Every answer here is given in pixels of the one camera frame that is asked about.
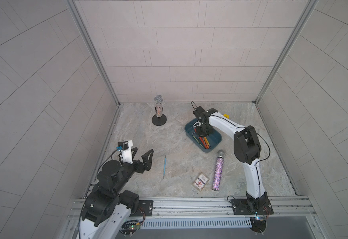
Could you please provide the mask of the green hex key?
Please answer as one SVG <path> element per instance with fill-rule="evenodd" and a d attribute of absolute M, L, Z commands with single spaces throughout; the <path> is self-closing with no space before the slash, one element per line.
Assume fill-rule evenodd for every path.
<path fill-rule="evenodd" d="M 200 141 L 198 140 L 198 138 L 197 138 L 194 134 L 192 134 L 192 137 L 195 139 L 195 141 L 196 141 L 200 146 L 202 146 L 202 144 L 200 143 Z"/>

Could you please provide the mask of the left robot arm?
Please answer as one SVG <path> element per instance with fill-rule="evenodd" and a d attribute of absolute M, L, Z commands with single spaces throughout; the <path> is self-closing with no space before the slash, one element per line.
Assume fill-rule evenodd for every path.
<path fill-rule="evenodd" d="M 98 183 L 86 197 L 78 223 L 78 239 L 114 239 L 118 234 L 132 237 L 139 231 L 144 219 L 130 219 L 137 212 L 146 217 L 140 206 L 139 195 L 124 186 L 135 173 L 144 173 L 152 167 L 154 150 L 142 155 L 142 160 L 126 161 L 126 156 L 134 157 L 136 147 L 122 150 L 119 159 L 109 156 L 97 171 Z"/>

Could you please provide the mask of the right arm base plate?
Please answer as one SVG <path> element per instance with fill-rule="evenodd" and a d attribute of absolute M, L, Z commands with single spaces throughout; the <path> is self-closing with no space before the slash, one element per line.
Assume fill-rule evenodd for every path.
<path fill-rule="evenodd" d="M 274 214 L 270 200 L 265 195 L 260 199 L 231 199 L 230 202 L 234 215 L 258 215 L 266 217 Z"/>

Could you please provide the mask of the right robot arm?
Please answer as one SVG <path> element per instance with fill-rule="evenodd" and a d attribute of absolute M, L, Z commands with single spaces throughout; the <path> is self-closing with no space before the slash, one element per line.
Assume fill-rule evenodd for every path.
<path fill-rule="evenodd" d="M 195 132 L 198 136 L 206 137 L 213 133 L 216 127 L 233 140 L 234 155 L 243 164 L 246 176 L 247 207 L 252 213 L 261 212 L 268 202 L 268 195 L 260 173 L 260 135 L 253 126 L 233 122 L 214 108 L 205 110 L 198 106 L 194 108 L 193 114 L 197 118 Z"/>

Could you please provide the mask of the orange hex key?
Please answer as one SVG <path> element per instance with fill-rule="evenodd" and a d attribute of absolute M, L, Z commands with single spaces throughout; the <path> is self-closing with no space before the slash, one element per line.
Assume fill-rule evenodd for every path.
<path fill-rule="evenodd" d="M 209 145 L 206 137 L 200 137 L 200 140 L 202 141 L 202 144 L 203 144 L 205 149 L 210 149 L 210 145 Z"/>

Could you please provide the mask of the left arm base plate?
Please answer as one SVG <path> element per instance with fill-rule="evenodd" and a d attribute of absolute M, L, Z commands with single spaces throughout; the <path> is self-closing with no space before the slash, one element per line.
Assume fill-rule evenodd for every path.
<path fill-rule="evenodd" d="M 131 214 L 131 217 L 150 217 L 153 214 L 154 201 L 140 200 L 137 211 Z"/>

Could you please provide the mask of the red hex key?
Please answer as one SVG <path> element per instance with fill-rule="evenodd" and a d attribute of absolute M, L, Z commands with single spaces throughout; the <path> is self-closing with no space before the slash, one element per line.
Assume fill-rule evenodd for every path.
<path fill-rule="evenodd" d="M 203 138 L 200 137 L 200 136 L 198 135 L 197 129 L 196 129 L 196 128 L 194 128 L 194 132 L 196 133 L 196 135 L 197 135 L 197 137 L 198 137 L 198 139 L 199 139 L 199 142 L 202 144 L 202 146 L 203 146 L 205 149 L 208 149 L 207 144 L 205 143 L 205 141 L 203 140 Z"/>

